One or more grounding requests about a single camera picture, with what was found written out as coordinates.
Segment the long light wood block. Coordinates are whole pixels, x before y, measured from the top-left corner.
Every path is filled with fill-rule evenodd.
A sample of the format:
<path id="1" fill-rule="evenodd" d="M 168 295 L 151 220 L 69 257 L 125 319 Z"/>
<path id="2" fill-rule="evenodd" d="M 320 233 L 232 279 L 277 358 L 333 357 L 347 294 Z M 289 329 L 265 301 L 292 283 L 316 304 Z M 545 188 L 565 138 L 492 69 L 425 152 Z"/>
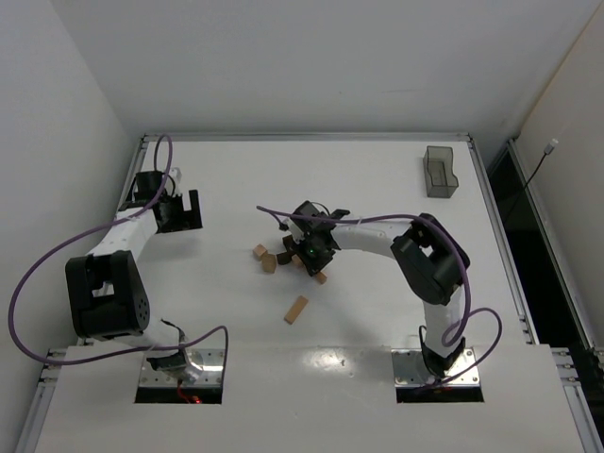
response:
<path id="1" fill-rule="evenodd" d="M 284 316 L 284 321 L 289 324 L 292 325 L 296 319 L 299 317 L 299 315 L 301 314 L 301 312 L 306 308 L 306 306 L 309 303 L 309 299 L 303 295 L 298 296 L 294 303 L 291 305 L 291 307 L 289 308 L 289 310 L 287 311 L 287 313 Z"/>

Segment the smoky transparent plastic bin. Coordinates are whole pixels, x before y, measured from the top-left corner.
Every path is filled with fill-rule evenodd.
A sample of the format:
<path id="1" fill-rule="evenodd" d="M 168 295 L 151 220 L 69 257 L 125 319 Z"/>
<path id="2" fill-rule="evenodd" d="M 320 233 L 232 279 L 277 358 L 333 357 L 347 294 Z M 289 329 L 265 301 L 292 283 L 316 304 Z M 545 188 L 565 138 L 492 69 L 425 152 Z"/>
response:
<path id="1" fill-rule="evenodd" d="M 459 188 L 453 171 L 454 150 L 450 146 L 429 145 L 423 157 L 427 197 L 451 198 Z"/>

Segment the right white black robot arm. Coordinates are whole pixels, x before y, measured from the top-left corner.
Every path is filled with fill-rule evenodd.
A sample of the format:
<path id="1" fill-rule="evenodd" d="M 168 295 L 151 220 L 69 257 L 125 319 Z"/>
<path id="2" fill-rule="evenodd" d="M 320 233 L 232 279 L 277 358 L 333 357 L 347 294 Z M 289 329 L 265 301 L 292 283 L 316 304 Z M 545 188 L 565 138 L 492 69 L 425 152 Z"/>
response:
<path id="1" fill-rule="evenodd" d="M 470 260 L 435 217 L 421 213 L 356 218 L 348 210 L 327 213 L 305 201 L 279 228 L 290 233 L 284 240 L 286 249 L 312 277 L 341 250 L 394 260 L 423 303 L 424 363 L 433 376 L 445 377 L 465 347 L 463 332 L 471 309 Z"/>

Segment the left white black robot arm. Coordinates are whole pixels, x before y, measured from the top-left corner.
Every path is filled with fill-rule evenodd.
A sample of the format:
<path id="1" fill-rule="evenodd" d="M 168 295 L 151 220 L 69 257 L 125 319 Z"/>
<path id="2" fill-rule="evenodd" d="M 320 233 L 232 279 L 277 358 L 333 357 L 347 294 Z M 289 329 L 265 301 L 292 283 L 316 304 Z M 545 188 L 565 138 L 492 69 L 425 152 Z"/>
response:
<path id="1" fill-rule="evenodd" d="M 185 346 L 180 327 L 152 315 L 137 267 L 154 235 L 202 226 L 198 192 L 189 192 L 184 207 L 180 180 L 177 167 L 139 172 L 115 225 L 87 255 L 68 260 L 65 274 L 78 337 L 140 348 L 154 371 L 192 383 L 203 372 L 201 356 Z"/>

